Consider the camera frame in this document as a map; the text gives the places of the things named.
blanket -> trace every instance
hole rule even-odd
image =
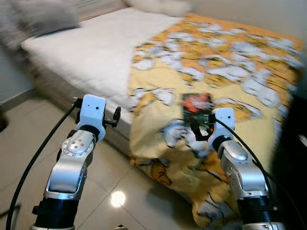
[[[209,93],[213,108],[233,108],[236,133],[268,169],[303,66],[301,49],[294,37],[196,14],[135,48],[132,161],[184,193],[199,226],[223,225],[237,207],[217,153],[184,126],[182,94]]]

